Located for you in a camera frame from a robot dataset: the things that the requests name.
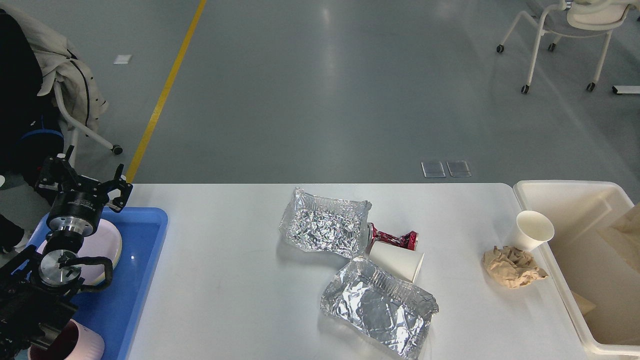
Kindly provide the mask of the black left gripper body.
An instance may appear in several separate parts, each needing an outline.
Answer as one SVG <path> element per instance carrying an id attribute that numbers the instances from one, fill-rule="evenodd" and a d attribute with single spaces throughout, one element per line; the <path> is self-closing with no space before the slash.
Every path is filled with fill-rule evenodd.
<path id="1" fill-rule="evenodd" d="M 51 233 L 48 237 L 55 237 L 64 231 L 83 237 L 93 235 L 98 230 L 104 207 L 109 201 L 107 194 L 58 191 L 46 219 Z"/>

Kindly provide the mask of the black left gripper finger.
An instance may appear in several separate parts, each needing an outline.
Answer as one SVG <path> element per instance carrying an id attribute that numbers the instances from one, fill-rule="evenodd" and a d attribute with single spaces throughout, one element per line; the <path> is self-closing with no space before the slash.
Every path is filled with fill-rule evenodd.
<path id="1" fill-rule="evenodd" d="M 124 164 L 117 166 L 112 179 L 101 182 L 97 186 L 97 198 L 103 207 L 108 207 L 119 214 L 127 205 L 133 185 L 126 180 L 123 173 Z"/>
<path id="2" fill-rule="evenodd" d="M 36 189 L 48 189 L 57 192 L 80 191 L 82 181 L 80 175 L 71 166 L 70 159 L 74 146 L 70 145 L 66 153 L 58 153 L 55 157 L 45 158 Z"/>

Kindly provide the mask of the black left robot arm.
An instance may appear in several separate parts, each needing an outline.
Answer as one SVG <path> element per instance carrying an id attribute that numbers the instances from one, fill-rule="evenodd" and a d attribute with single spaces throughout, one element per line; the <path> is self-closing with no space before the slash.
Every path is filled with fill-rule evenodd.
<path id="1" fill-rule="evenodd" d="M 84 239 L 98 230 L 105 207 L 121 212 L 133 185 L 123 164 L 106 181 L 78 174 L 71 165 L 74 147 L 45 159 L 36 186 L 55 191 L 46 219 L 49 233 L 39 252 L 33 244 L 2 265 L 0 271 L 0 350 L 13 360 L 30 346 L 48 350 L 77 312 L 73 297 L 107 289 L 112 260 L 80 256 Z"/>

